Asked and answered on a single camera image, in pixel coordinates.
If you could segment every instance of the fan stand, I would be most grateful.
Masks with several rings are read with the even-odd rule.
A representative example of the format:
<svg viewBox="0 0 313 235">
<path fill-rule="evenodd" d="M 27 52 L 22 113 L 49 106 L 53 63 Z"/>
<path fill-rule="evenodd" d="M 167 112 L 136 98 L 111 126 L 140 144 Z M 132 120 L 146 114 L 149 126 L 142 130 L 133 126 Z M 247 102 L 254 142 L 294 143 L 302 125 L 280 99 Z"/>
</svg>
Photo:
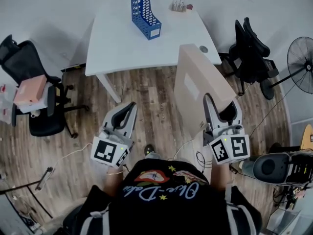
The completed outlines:
<svg viewBox="0 0 313 235">
<path fill-rule="evenodd" d="M 274 98 L 274 89 L 273 87 L 275 87 L 276 85 L 279 85 L 280 83 L 286 81 L 287 79 L 297 75 L 298 73 L 300 73 L 303 70 L 307 70 L 307 72 L 312 72 L 313 71 L 313 64 L 310 62 L 307 62 L 303 68 L 297 70 L 296 72 L 290 74 L 289 76 L 286 76 L 285 78 L 283 78 L 282 80 L 272 84 L 271 81 L 269 81 L 268 79 L 263 80 L 260 83 L 261 86 L 261 91 L 263 96 L 267 99 L 267 100 L 272 100 Z"/>
</svg>

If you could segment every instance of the beige cardboard panel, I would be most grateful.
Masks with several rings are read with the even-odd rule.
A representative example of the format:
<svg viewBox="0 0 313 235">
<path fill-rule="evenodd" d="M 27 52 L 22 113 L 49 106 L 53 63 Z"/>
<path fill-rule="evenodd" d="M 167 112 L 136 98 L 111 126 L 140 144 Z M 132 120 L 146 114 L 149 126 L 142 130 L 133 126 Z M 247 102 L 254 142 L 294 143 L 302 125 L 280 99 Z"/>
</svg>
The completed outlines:
<svg viewBox="0 0 313 235">
<path fill-rule="evenodd" d="M 203 97 L 209 93 L 219 112 L 236 97 L 221 73 L 194 45 L 181 45 L 174 94 L 184 125 L 192 138 L 206 123 Z"/>
</svg>

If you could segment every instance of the black t-shirt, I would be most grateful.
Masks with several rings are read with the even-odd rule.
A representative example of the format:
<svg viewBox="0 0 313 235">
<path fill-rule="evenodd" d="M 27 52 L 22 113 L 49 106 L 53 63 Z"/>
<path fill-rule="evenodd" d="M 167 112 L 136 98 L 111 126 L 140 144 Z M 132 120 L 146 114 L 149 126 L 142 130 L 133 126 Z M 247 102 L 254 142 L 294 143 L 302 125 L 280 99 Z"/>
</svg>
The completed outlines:
<svg viewBox="0 0 313 235">
<path fill-rule="evenodd" d="M 79 234 L 90 212 L 103 211 L 109 205 L 110 234 L 231 234 L 226 211 L 225 193 L 210 186 L 207 179 L 191 164 L 179 161 L 144 159 L 139 161 L 112 198 L 93 186 L 74 226 Z M 244 206 L 251 214 L 258 234 L 260 213 L 232 188 L 231 206 Z M 247 218 L 236 220 L 238 234 L 250 230 Z M 94 219 L 88 234 L 102 234 Z"/>
</svg>

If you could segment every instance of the table leg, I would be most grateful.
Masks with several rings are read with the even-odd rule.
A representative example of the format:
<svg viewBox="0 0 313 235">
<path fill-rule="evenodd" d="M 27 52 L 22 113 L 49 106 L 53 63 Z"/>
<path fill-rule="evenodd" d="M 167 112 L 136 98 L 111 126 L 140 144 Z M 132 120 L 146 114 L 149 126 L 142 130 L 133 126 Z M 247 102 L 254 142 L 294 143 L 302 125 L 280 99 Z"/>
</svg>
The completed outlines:
<svg viewBox="0 0 313 235">
<path fill-rule="evenodd" d="M 109 80 L 108 76 L 106 74 L 99 74 L 99 75 L 96 75 L 96 76 L 100 80 L 102 85 L 107 89 L 108 93 L 113 97 L 115 102 L 116 103 L 120 103 L 122 101 L 121 97 L 116 92 L 116 90 L 114 88 L 114 85 L 111 83 L 111 81 Z"/>
</svg>

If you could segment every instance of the electric fan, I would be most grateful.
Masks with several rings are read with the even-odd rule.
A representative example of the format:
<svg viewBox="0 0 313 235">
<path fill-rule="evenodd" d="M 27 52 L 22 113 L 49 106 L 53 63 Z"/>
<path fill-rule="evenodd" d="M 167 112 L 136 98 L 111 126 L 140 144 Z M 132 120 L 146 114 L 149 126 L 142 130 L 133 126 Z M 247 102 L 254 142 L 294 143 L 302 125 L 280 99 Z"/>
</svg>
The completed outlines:
<svg viewBox="0 0 313 235">
<path fill-rule="evenodd" d="M 261 91 L 266 99 L 273 99 L 273 87 L 289 78 L 292 78 L 299 89 L 313 94 L 313 39 L 299 37 L 294 40 L 288 50 L 287 64 L 289 76 L 274 84 L 268 79 L 261 82 Z"/>
</svg>

